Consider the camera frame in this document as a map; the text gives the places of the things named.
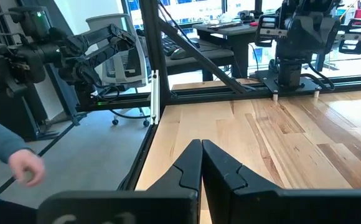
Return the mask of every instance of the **desk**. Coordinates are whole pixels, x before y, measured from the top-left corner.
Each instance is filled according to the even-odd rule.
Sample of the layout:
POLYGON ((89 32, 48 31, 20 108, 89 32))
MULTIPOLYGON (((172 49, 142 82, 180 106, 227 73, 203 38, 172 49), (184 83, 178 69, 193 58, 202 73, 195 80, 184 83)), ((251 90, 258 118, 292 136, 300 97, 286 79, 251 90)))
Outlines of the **desk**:
MULTIPOLYGON (((202 54, 211 59, 211 61, 217 66, 231 65, 234 63, 235 59, 231 50, 223 49, 219 45, 215 45, 204 40, 193 40, 197 40, 199 42, 202 54)), ((201 64, 193 57, 171 60, 170 57, 166 56, 166 65, 168 75, 203 70, 201 64)))
MULTIPOLYGON (((287 189, 361 188, 361 91, 167 106, 136 190, 160 178, 192 139, 213 141, 287 189)), ((201 200, 200 222, 210 223, 204 190, 201 200)))
POLYGON ((232 66, 232 75, 235 78, 247 77, 248 71, 248 44, 255 41, 255 32, 257 27, 251 27, 250 25, 242 25, 236 27, 230 27, 226 29, 211 30, 207 29, 209 25, 196 24, 193 25, 194 29, 197 29, 197 35, 200 39, 206 40, 218 45, 229 45, 236 58, 236 63, 232 66), (221 39, 214 37, 211 34, 222 34, 227 39, 221 39))

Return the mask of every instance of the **keyboard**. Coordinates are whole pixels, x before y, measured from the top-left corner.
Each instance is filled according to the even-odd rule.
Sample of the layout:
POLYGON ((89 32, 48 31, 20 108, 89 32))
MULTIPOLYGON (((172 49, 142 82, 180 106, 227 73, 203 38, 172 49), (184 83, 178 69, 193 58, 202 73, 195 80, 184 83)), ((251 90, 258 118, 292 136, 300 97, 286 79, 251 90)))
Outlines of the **keyboard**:
MULTIPOLYGON (((181 48, 169 37, 161 39, 161 42, 162 48, 164 49, 164 54, 168 57, 171 56, 176 49, 181 48)), ((197 41, 192 40, 192 43, 195 45, 195 47, 200 48, 200 44, 197 41)))

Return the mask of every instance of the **wooden table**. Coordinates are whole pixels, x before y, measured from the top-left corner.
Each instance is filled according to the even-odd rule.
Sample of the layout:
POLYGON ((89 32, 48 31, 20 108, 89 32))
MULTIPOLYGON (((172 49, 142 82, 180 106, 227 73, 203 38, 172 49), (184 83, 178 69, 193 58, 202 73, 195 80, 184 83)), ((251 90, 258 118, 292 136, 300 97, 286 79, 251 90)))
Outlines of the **wooden table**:
MULTIPOLYGON (((283 188, 361 188, 361 91, 167 106, 136 189, 160 178, 192 139, 213 141, 283 188)), ((204 191, 201 200, 201 223, 210 223, 204 191)))

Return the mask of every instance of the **office chair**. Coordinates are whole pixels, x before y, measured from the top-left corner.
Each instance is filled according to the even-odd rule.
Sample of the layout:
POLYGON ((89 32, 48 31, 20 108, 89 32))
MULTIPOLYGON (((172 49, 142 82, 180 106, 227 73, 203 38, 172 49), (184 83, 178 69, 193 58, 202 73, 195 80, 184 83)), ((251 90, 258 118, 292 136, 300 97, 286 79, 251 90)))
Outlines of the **office chair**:
MULTIPOLYGON (((132 19, 127 14, 112 14, 105 16, 98 16, 86 19, 90 30, 100 29, 108 24, 114 24, 119 28, 131 32, 135 37, 135 28, 132 24, 132 19)), ((108 44, 107 40, 103 40, 97 44, 97 47, 103 47, 108 44)), ((109 60, 103 63, 101 68, 101 80, 106 85, 112 83, 115 85, 125 85, 128 88, 135 88, 138 93, 138 88, 144 87, 148 84, 149 75, 147 72, 146 58, 143 52, 142 45, 138 38, 136 38, 136 48, 129 51, 119 52, 109 60)), ((120 114, 125 114, 131 109, 123 109, 120 114)), ((113 124, 118 124, 118 115, 114 116, 113 124)), ((149 120, 144 118, 143 125, 149 126, 149 120)))

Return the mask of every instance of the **chair wheel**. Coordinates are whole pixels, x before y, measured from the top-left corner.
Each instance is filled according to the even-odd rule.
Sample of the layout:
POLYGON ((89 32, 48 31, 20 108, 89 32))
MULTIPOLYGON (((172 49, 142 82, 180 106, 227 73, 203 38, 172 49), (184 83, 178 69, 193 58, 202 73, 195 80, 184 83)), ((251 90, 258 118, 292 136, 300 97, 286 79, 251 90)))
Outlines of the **chair wheel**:
POLYGON ((143 121, 143 126, 148 127, 150 125, 150 121, 145 120, 143 121))

